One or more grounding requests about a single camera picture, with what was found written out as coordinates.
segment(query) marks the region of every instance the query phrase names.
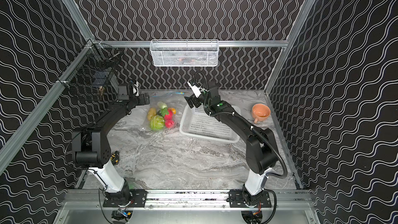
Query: orange mug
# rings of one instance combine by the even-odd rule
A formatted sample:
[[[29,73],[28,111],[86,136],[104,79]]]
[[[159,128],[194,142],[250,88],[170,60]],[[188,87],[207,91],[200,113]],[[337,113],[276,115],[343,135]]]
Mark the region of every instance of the orange mug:
[[[251,115],[254,118],[254,123],[266,120],[271,114],[271,110],[264,104],[255,104],[251,109]]]

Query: black wire basket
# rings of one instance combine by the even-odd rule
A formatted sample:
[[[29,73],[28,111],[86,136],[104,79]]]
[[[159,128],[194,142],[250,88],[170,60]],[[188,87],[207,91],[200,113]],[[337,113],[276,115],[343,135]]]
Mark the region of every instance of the black wire basket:
[[[69,77],[69,95],[84,101],[112,101],[117,96],[115,67],[121,57],[119,49],[95,44]]]

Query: marble tabletop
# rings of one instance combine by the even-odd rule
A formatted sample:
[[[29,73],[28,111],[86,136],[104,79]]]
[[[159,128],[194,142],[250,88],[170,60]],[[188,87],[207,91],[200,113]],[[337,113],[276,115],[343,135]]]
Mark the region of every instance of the marble tabletop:
[[[151,101],[170,91],[150,91]],[[191,92],[181,91],[185,96]],[[179,132],[183,110],[186,106],[184,95],[169,107],[177,109],[177,126],[163,131],[152,132],[143,128],[149,106],[138,106],[131,115],[123,117],[108,134],[112,151],[120,152],[120,163],[115,166],[120,176],[126,178],[131,188],[143,189],[241,189],[249,169],[246,163],[245,142],[226,144],[209,142],[183,135]],[[241,115],[253,122],[251,108],[256,103],[266,104],[261,91],[220,91],[223,100],[241,109]],[[258,123],[258,127],[270,128],[276,137],[279,152],[285,159],[281,143],[271,117]],[[274,167],[282,173],[279,162]],[[296,189],[294,177],[288,167],[288,177],[269,177],[268,189]],[[100,187],[97,179],[89,174],[85,189]]]

